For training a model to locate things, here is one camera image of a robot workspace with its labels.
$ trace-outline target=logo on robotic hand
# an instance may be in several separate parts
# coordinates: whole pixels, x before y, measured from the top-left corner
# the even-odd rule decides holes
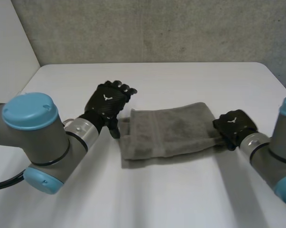
[[[235,117],[234,120],[227,121],[227,122],[228,122],[228,123],[234,123],[234,124],[235,124],[235,123],[236,123],[236,120],[237,120],[237,118]]]
[[[113,97],[106,97],[106,95],[104,94],[104,98],[105,98],[105,101],[107,101],[107,100],[111,100]]]

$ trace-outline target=folded towel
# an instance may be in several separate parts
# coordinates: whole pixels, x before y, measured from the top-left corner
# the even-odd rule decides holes
[[[205,103],[156,110],[132,110],[119,120],[124,160],[171,157],[224,144],[214,129],[214,116]]]

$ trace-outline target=table surface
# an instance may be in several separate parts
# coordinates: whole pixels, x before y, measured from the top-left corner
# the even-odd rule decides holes
[[[70,64],[40,68],[23,90],[50,95],[62,120],[77,117],[106,80],[138,90],[120,113],[205,102],[217,118],[242,109],[271,136],[286,89],[259,63]],[[29,165],[0,146],[0,181]],[[0,190],[0,228],[276,228],[286,205],[240,151],[200,152],[166,164],[122,169],[120,150],[101,132],[67,183],[46,195],[24,181]]]

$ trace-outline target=white wall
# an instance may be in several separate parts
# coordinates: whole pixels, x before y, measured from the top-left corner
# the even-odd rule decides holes
[[[40,68],[10,0],[0,0],[0,102],[20,92]]]

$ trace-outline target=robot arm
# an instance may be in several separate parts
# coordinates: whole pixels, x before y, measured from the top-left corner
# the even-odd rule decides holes
[[[251,166],[286,203],[286,98],[280,108],[273,137],[259,133],[253,121],[242,111],[231,111],[213,121],[229,150],[239,147]]]
[[[0,104],[0,145],[22,148],[31,161],[23,178],[38,190],[55,194],[97,140],[103,126],[119,138],[117,114],[136,92],[120,81],[100,84],[84,114],[66,128],[48,95],[17,96]]]

